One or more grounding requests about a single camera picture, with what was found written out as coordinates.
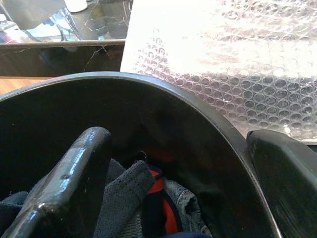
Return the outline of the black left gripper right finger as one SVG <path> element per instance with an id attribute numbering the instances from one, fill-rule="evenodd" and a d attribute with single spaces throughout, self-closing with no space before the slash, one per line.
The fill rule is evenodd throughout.
<path id="1" fill-rule="evenodd" d="M 272 130 L 254 130 L 247 146 L 262 191 L 285 238 L 317 236 L 317 153 Z"/>

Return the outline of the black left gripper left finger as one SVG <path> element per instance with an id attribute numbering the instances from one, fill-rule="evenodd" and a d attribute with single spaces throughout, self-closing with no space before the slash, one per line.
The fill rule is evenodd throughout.
<path id="1" fill-rule="evenodd" d="M 111 159 L 111 133 L 91 127 L 33 188 L 6 238 L 91 238 Z"/>

